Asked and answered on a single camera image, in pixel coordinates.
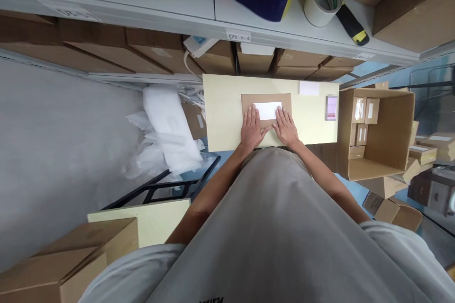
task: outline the open cardboard box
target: open cardboard box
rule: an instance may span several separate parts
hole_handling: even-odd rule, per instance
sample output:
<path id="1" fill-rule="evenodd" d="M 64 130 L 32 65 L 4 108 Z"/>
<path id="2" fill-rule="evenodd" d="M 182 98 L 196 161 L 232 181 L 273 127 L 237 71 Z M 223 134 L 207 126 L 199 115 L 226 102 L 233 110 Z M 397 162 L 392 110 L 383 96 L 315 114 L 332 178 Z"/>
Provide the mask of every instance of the open cardboard box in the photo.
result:
<path id="1" fill-rule="evenodd" d="M 355 97 L 380 98 L 378 124 L 369 125 L 363 159 L 349 159 Z M 350 181 L 380 178 L 406 170 L 414 121 L 412 92 L 382 89 L 340 91 L 337 141 L 338 173 Z"/>

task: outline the shelf label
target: shelf label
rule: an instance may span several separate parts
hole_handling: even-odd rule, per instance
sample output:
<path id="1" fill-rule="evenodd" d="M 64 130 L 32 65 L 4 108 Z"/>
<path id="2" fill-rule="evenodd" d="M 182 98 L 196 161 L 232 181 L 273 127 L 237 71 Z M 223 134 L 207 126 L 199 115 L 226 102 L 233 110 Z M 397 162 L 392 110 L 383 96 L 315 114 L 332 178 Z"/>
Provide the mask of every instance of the shelf label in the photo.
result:
<path id="1" fill-rule="evenodd" d="M 371 54 L 371 53 L 363 52 L 363 53 L 353 57 L 353 59 L 367 61 L 368 59 L 370 59 L 370 58 L 372 58 L 374 56 L 376 56 L 376 55 L 375 54 Z"/>
<path id="2" fill-rule="evenodd" d="M 77 20 L 86 20 L 86 21 L 95 21 L 101 22 L 96 16 L 91 14 L 86 9 L 83 9 L 81 6 L 75 3 L 70 2 L 63 2 L 63 1 L 55 1 L 55 0 L 36 0 L 42 5 L 50 8 L 63 16 L 69 19 L 77 19 Z"/>
<path id="3" fill-rule="evenodd" d="M 251 42 L 251 32 L 226 28 L 226 35 L 229 40 L 239 41 L 241 43 Z"/>

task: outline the paper sheet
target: paper sheet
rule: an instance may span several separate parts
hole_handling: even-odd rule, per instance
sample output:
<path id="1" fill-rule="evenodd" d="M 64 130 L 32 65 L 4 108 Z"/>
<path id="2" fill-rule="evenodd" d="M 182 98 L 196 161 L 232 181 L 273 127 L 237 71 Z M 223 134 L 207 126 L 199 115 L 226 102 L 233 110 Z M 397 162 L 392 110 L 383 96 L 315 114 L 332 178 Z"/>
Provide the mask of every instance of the paper sheet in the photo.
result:
<path id="1" fill-rule="evenodd" d="M 256 109 L 259 110 L 261 121 L 276 119 L 275 111 L 282 106 L 281 102 L 255 103 Z"/>
<path id="2" fill-rule="evenodd" d="M 301 80 L 299 83 L 299 95 L 319 96 L 319 83 Z"/>

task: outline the black metal frame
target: black metal frame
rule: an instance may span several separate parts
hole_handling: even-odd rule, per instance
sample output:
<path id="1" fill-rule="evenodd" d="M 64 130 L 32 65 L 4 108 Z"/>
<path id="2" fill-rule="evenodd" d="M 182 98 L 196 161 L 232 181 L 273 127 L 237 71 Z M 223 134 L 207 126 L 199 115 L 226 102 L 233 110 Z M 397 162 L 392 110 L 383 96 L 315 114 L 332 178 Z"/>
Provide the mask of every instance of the black metal frame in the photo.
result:
<path id="1" fill-rule="evenodd" d="M 158 175 L 158 176 L 154 177 L 153 179 L 151 179 L 150 181 L 148 181 L 147 183 L 145 183 L 142 186 L 136 188 L 132 192 L 124 195 L 119 200 L 114 201 L 110 205 L 107 205 L 106 207 L 104 207 L 102 209 L 102 211 L 108 210 L 108 209 L 112 209 L 112 208 L 120 208 L 120 207 L 124 206 L 127 202 L 133 200 L 135 197 L 137 197 L 138 195 L 144 193 L 147 190 L 148 190 L 148 193 L 147 193 L 146 198 L 144 199 L 144 201 L 142 203 L 143 205 L 144 204 L 149 204 L 149 203 L 152 203 L 152 202 L 160 202 L 160 201 L 175 200 L 175 199 L 184 199 L 188 195 L 188 192 L 190 190 L 191 185 L 195 185 L 195 190 L 193 192 L 194 193 L 199 193 L 200 190 L 202 189 L 202 187 L 204 187 L 207 179 L 209 178 L 210 174 L 215 169 L 216 165 L 218 164 L 218 162 L 220 160 L 221 160 L 221 156 L 217 156 L 215 161 L 213 161 L 213 163 L 210 165 L 210 167 L 205 171 L 204 175 L 202 175 L 202 177 L 199 178 L 199 179 L 187 180 L 187 181 L 165 182 L 165 183 L 160 183 L 160 184 L 157 183 L 158 181 L 161 181 L 162 179 L 164 179 L 165 177 L 167 177 L 171 173 L 167 169 L 164 172 L 162 172 L 160 175 Z M 155 191 L 157 189 L 169 188 L 169 187 L 177 187 L 177 186 L 184 186 L 181 195 L 179 195 L 179 196 L 170 196 L 170 197 L 159 198 L 159 199 L 152 199 L 153 194 L 155 193 Z"/>

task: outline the cardboard flap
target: cardboard flap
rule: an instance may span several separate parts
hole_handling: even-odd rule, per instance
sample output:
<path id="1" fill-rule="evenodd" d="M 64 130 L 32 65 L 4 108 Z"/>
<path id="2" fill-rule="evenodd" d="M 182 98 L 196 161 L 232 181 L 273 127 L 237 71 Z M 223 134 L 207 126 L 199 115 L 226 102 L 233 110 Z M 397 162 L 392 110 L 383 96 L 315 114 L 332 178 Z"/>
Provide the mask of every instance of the cardboard flap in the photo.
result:
<path id="1" fill-rule="evenodd" d="M 28 258 L 0 275 L 0 293 L 56 284 L 94 250 L 86 248 Z"/>
<path id="2" fill-rule="evenodd" d="M 292 103 L 291 103 L 291 94 L 242 94 L 242 113 L 248 111 L 248 107 L 254 103 L 271 103 L 271 102 L 281 102 L 282 108 L 289 111 L 292 115 Z M 261 119 L 261 129 L 264 129 L 268 126 L 271 126 L 273 123 L 276 123 L 276 119 L 264 120 Z"/>

